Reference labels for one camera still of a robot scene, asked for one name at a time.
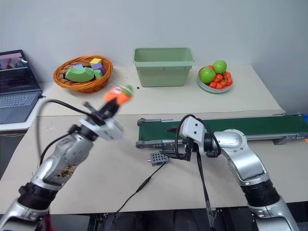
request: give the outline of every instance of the purple toy block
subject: purple toy block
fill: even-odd
[[[104,67],[103,67],[102,63],[93,64],[92,68],[93,68],[93,70],[101,70],[102,75],[105,74],[105,70],[104,70]]]
[[[82,69],[82,68],[83,68],[83,65],[82,65],[82,64],[77,64],[77,65],[73,66],[73,68]]]

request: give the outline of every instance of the white bowl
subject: white bowl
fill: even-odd
[[[201,81],[200,77],[199,77],[199,73],[200,71],[198,72],[198,75],[197,75],[197,83],[198,85],[205,91],[207,92],[210,92],[210,93],[224,93],[226,91],[229,91],[232,87],[233,87],[233,83],[230,85],[230,86],[226,86],[224,87],[223,89],[215,89],[215,88],[211,88],[209,87],[207,84],[205,84],[204,82]]]

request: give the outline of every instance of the laptop screen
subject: laptop screen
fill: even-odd
[[[0,53],[0,93],[39,90],[22,51]]]

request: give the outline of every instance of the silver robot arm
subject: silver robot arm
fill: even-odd
[[[19,189],[20,197],[13,201],[0,219],[0,231],[41,230],[39,222],[48,214],[56,194],[88,157],[93,142],[98,137],[107,141],[122,137],[122,127],[112,119],[119,108],[117,98],[98,111],[89,103],[85,106],[92,114],[80,120],[80,126],[72,126],[69,135],[58,141],[53,154],[40,165],[31,181]]]
[[[180,131],[198,145],[201,155],[217,156],[218,147],[210,138],[203,123],[188,117]],[[297,224],[281,195],[273,187],[270,177],[258,155],[252,151],[246,136],[235,129],[214,133],[221,153],[227,158],[229,167],[237,179],[248,207],[260,231],[298,231]]]

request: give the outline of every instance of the wicker basket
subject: wicker basket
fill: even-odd
[[[89,66],[90,61],[94,58],[102,59],[102,64],[106,72],[102,78],[99,79],[93,78],[88,82],[73,82],[64,78],[63,74],[65,74],[71,66],[77,64]],[[93,93],[102,89],[107,85],[112,70],[113,70],[113,65],[111,61],[105,57],[99,55],[81,56],[69,60],[64,64],[62,64],[61,66],[59,66],[53,73],[53,79],[56,82],[56,84],[58,84],[60,87],[77,90],[82,93]]]

